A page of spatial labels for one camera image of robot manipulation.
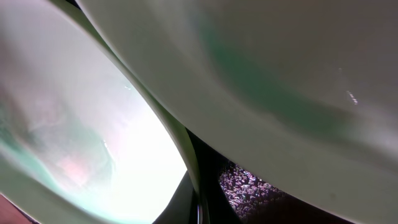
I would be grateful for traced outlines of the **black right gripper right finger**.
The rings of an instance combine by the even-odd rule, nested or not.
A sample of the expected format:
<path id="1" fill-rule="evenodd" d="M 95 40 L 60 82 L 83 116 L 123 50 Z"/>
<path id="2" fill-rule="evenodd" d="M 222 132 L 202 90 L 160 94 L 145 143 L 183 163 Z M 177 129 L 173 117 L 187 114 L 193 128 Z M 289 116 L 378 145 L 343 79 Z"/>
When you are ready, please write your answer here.
<path id="1" fill-rule="evenodd" d="M 206 202 L 206 215 L 211 224 L 242 224 L 237 214 L 233 211 L 218 179 L 212 175 L 202 177 L 202 196 Z"/>

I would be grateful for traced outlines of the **light green plate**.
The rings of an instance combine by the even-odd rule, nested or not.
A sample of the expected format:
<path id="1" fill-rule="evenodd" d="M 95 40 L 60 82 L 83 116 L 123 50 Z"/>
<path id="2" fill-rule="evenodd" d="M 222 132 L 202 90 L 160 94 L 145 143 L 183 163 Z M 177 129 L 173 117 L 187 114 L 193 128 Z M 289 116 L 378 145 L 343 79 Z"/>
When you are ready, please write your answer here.
<path id="1" fill-rule="evenodd" d="M 185 128 L 79 8 L 1 2 L 1 193 L 39 223 L 153 223 L 197 164 Z"/>

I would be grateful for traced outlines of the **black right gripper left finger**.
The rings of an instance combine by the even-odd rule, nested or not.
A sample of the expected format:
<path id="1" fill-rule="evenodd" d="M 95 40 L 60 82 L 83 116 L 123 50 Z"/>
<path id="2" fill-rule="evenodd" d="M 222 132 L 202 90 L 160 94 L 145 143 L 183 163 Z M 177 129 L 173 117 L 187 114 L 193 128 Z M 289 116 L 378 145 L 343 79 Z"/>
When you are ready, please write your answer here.
<path id="1" fill-rule="evenodd" d="M 189 224 L 194 193 L 192 181 L 188 172 L 186 172 L 169 204 L 153 224 Z"/>

